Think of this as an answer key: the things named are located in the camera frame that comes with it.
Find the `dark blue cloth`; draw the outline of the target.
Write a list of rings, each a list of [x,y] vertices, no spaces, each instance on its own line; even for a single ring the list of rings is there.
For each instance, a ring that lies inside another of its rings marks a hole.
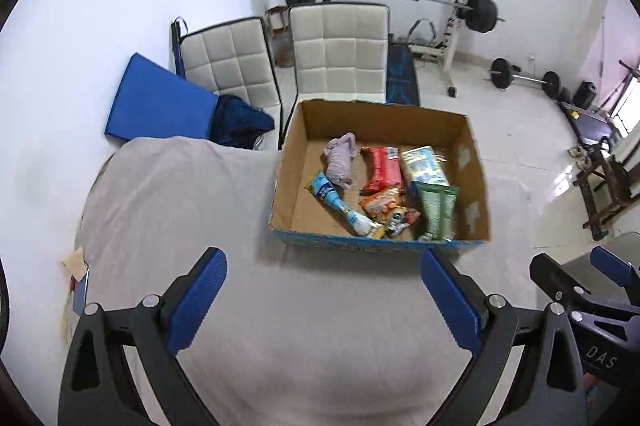
[[[260,139],[273,131],[274,119],[234,94],[218,97],[209,140],[229,148],[254,150]]]

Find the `black blue weight bench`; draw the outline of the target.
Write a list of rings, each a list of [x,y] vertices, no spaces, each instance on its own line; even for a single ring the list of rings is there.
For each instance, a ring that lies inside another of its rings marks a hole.
[[[385,97],[387,104],[420,105],[413,55],[405,45],[388,48]]]

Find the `white blue tissue pack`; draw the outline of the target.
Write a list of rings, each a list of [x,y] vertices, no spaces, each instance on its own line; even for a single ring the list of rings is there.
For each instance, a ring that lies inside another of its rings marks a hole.
[[[400,153],[400,167],[408,183],[420,182],[431,186],[449,186],[448,179],[430,146]]]

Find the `right white padded chair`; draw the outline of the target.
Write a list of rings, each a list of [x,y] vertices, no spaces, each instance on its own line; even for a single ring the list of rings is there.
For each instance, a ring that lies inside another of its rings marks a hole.
[[[296,99],[386,101],[390,9],[327,2],[288,10]]]

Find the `green snack bag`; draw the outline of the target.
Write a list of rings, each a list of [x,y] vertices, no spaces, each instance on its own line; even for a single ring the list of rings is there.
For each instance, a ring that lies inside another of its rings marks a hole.
[[[457,186],[416,183],[416,192],[425,218],[421,242],[449,242],[454,238],[454,206],[458,197]]]

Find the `orange panda snack bag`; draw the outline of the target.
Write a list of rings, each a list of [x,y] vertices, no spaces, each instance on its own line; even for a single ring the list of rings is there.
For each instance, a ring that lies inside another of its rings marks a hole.
[[[421,217],[417,209],[402,204],[399,184],[367,196],[359,205],[369,218],[382,224],[386,238],[397,238]]]

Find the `blue Nestle sachet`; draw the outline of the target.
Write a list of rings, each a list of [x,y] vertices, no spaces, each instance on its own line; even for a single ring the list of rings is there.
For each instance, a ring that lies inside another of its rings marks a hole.
[[[323,173],[318,174],[306,185],[306,189],[329,209],[340,214],[349,227],[360,238],[382,238],[385,234],[382,224],[373,221],[361,212],[350,208],[338,194],[336,187]]]

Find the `blue foam mat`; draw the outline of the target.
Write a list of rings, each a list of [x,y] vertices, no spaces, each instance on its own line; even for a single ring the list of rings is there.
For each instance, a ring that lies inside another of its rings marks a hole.
[[[105,133],[135,138],[206,139],[218,96],[162,68],[139,53],[122,75]]]

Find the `grey sock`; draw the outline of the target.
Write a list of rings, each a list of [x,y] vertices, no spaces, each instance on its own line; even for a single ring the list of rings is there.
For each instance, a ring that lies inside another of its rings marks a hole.
[[[323,151],[326,159],[326,178],[334,186],[339,186],[343,190],[352,187],[352,161],[356,154],[357,142],[352,132],[328,142]]]

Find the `white squat rack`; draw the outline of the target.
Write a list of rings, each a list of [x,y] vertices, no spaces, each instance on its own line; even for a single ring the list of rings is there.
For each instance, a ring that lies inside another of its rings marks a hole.
[[[420,56],[421,58],[427,56],[428,58],[434,59],[435,63],[438,65],[440,77],[444,81],[447,88],[448,96],[450,98],[455,98],[457,97],[457,87],[454,86],[454,81],[452,80],[452,77],[450,75],[450,70],[452,61],[454,60],[454,53],[457,50],[459,33],[462,29],[462,25],[465,25],[462,21],[462,14],[454,14],[454,9],[451,8],[442,40],[440,42],[436,42],[436,40],[434,40],[434,42],[427,46],[417,45],[411,41],[413,33],[422,22],[424,22],[424,19],[418,19],[413,24],[413,26],[409,30],[408,35],[405,37],[405,40],[401,42],[401,45],[407,46],[413,56],[417,51],[418,56]]]

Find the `open cardboard milk box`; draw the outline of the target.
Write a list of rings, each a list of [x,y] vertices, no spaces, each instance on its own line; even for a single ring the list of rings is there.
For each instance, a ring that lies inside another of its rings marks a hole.
[[[269,227],[285,243],[372,252],[488,242],[485,174],[469,119],[413,105],[300,102]]]

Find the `pair of shoes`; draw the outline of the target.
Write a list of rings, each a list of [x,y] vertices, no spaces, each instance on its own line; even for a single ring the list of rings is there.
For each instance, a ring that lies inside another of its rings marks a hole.
[[[568,149],[567,153],[582,172],[585,172],[591,167],[592,161],[589,153],[582,146],[574,146],[574,148]]]

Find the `grey table cloth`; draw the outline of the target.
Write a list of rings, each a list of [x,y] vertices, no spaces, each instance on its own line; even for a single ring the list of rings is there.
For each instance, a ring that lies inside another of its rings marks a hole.
[[[282,243],[268,227],[276,151],[138,139],[103,165],[76,236],[88,297],[137,305],[209,247],[228,276],[179,361],[224,425],[423,425],[460,349],[413,252]]]

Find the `red snack packet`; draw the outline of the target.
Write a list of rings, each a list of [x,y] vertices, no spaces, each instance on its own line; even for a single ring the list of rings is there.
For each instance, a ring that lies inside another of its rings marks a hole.
[[[363,146],[360,153],[370,160],[370,178],[360,193],[371,195],[387,188],[404,187],[400,169],[399,151],[393,146]]]

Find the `left white padded chair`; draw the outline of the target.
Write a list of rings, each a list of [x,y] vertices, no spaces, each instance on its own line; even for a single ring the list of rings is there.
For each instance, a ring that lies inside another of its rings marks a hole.
[[[177,75],[218,96],[233,94],[270,115],[274,129],[256,148],[280,149],[283,103],[262,18],[249,16],[193,33],[177,18],[170,24],[170,40]]]

